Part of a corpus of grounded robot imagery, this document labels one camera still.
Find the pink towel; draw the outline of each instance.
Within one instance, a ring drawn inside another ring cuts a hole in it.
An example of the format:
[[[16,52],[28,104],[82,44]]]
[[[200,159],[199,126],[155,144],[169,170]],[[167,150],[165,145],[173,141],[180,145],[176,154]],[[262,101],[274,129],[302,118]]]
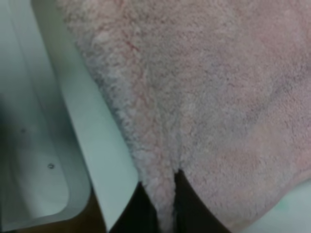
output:
[[[164,232],[179,169],[232,231],[311,178],[311,1],[58,5]]]

